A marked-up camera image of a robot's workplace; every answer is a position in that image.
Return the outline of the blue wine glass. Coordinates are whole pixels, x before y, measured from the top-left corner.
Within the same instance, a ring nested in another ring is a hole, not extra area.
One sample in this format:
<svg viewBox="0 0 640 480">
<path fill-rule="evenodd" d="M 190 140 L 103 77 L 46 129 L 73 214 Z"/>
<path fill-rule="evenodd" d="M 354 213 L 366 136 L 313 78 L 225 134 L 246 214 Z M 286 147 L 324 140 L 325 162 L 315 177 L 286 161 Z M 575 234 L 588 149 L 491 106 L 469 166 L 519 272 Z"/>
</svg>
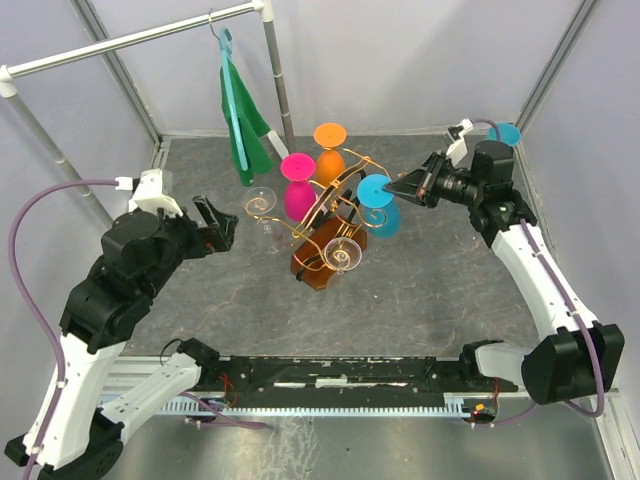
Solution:
<svg viewBox="0 0 640 480">
<path fill-rule="evenodd" d="M 384 190 L 390 182 L 386 175 L 371 174 L 362 179 L 356 189 L 369 231 L 378 238 L 391 238 L 400 228 L 400 211 L 394 196 Z"/>
<path fill-rule="evenodd" d="M 521 132 L 513 124 L 495 123 L 490 125 L 486 139 L 492 141 L 500 140 L 510 147 L 515 147 L 521 140 Z"/>
</svg>

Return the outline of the orange wine glass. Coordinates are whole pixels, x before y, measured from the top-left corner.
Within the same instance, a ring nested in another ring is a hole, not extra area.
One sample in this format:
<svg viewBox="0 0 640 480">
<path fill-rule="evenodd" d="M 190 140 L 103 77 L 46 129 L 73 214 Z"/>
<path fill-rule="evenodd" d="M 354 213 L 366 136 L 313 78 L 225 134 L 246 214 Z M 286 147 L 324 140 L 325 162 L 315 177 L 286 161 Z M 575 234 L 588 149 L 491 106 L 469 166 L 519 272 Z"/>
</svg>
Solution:
<svg viewBox="0 0 640 480">
<path fill-rule="evenodd" d="M 316 160 L 316 181 L 327 187 L 346 169 L 338 148 L 346 141 L 347 132 L 342 125 L 328 122 L 315 129 L 313 138 L 323 149 Z"/>
</svg>

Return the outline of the clear wine glass front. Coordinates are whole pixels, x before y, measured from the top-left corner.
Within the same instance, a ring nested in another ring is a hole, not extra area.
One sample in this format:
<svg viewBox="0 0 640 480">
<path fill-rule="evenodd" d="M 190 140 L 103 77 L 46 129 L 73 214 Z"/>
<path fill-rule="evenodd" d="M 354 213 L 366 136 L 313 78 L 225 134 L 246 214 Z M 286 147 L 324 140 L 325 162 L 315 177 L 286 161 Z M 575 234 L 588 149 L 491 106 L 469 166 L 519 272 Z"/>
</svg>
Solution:
<svg viewBox="0 0 640 480">
<path fill-rule="evenodd" d="M 337 237 L 325 246 L 324 259 L 328 268 L 337 274 L 344 274 L 359 266 L 362 250 L 353 239 Z"/>
</svg>

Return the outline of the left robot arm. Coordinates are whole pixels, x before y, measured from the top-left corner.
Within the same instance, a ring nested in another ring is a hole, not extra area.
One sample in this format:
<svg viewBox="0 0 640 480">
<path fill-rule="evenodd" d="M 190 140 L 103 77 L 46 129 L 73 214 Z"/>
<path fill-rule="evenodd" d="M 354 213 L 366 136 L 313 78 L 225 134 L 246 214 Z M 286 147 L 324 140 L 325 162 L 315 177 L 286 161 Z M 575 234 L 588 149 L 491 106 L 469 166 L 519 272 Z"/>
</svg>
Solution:
<svg viewBox="0 0 640 480">
<path fill-rule="evenodd" d="M 218 384 L 219 353 L 191 338 L 136 387 L 98 404 L 116 359 L 174 272 L 186 260 L 233 245 L 237 216 L 217 210 L 205 196 L 193 201 L 204 226 L 185 213 L 137 208 L 102 236 L 101 256 L 66 301 L 46 403 L 31 429 L 5 447 L 26 475 L 39 466 L 42 479 L 101 479 L 133 434 L 168 401 L 193 387 Z"/>
</svg>

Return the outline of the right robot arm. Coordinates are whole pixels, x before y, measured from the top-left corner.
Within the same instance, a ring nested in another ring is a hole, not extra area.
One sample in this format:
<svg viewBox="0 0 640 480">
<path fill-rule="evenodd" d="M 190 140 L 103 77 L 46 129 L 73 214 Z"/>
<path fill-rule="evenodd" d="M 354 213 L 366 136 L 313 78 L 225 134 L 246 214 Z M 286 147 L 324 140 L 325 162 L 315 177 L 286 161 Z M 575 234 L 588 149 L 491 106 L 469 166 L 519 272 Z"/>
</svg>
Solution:
<svg viewBox="0 0 640 480">
<path fill-rule="evenodd" d="M 562 402 L 600 416 L 625 338 L 582 302 L 546 246 L 537 217 L 513 182 L 514 150 L 495 140 L 478 143 L 471 166 L 434 152 L 416 170 L 384 189 L 397 199 L 434 208 L 441 200 L 467 208 L 469 221 L 507 268 L 534 319 L 540 338 L 532 350 L 503 341 L 464 348 L 459 382 L 478 391 L 493 378 L 523 387 L 538 405 Z"/>
</svg>

